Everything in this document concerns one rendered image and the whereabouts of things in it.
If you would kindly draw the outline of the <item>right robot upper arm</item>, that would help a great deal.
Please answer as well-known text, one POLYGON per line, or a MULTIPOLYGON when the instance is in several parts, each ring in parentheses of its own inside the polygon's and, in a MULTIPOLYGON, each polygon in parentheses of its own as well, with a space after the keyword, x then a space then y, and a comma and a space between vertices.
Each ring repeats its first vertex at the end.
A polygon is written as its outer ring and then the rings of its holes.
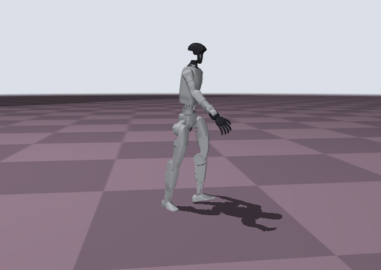
POLYGON ((189 69, 183 71, 182 76, 183 76, 184 80, 186 81, 186 84, 188 86, 188 89, 189 89, 189 92, 190 92, 192 99, 196 100, 193 96, 194 91, 196 91, 196 83, 195 83, 194 73, 193 73, 192 69, 189 68, 189 69))

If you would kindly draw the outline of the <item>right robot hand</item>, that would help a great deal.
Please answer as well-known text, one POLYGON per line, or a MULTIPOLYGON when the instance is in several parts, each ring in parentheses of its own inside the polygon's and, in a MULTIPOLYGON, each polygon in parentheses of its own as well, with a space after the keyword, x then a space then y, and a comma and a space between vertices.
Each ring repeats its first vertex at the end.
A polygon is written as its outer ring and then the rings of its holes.
POLYGON ((225 133, 225 134, 226 134, 226 130, 227 130, 227 133, 229 133, 229 129, 230 129, 230 131, 231 131, 231 127, 230 127, 230 125, 229 125, 229 124, 231 124, 231 122, 230 122, 229 120, 227 120, 226 118, 219 117, 219 116, 220 116, 219 113, 215 114, 214 116, 212 116, 212 115, 209 113, 209 116, 210 116, 213 120, 215 120, 217 126, 218 126, 219 129, 221 130, 221 135, 223 135, 223 130, 224 130, 224 133, 225 133), (229 129, 228 129, 227 126, 229 127, 229 129), (222 130, 221 127, 223 128, 223 130, 222 130), (226 129, 225 129, 225 128, 226 128, 226 129))

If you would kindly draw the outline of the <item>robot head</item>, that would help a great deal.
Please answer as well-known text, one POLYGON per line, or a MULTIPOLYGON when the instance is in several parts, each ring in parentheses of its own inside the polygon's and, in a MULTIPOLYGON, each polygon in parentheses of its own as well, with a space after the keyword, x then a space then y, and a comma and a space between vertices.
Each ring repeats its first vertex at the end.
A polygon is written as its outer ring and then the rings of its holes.
POLYGON ((197 64, 202 63, 203 53, 207 50, 206 47, 200 43, 192 43, 191 45, 189 45, 188 50, 193 51, 193 54, 197 55, 198 59, 197 60, 191 60, 190 64, 187 66, 191 66, 191 64, 192 64, 192 65, 196 65, 195 68, 199 69, 197 67, 197 64))

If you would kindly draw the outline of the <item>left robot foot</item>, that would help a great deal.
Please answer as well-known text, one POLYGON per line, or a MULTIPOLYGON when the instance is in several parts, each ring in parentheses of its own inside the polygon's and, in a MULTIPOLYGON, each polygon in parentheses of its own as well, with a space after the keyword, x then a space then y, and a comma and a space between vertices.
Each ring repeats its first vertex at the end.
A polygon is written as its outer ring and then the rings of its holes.
POLYGON ((199 194, 199 196, 197 196, 196 194, 194 194, 192 196, 192 202, 198 202, 198 201, 202 201, 202 200, 210 200, 210 199, 215 199, 215 198, 216 198, 216 195, 210 195, 210 194, 202 193, 202 195, 199 194))

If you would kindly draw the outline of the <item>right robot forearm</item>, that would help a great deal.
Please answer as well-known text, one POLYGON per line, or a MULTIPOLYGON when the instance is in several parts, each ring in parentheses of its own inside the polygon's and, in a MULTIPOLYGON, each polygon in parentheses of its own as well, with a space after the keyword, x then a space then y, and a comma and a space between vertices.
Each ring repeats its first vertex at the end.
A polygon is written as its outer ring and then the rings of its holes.
POLYGON ((217 111, 214 109, 212 105, 210 105, 209 102, 206 101, 206 99, 203 97, 201 91, 196 90, 193 93, 194 98, 196 99, 199 106, 201 106, 205 112, 209 115, 209 113, 214 116, 217 114, 217 111))

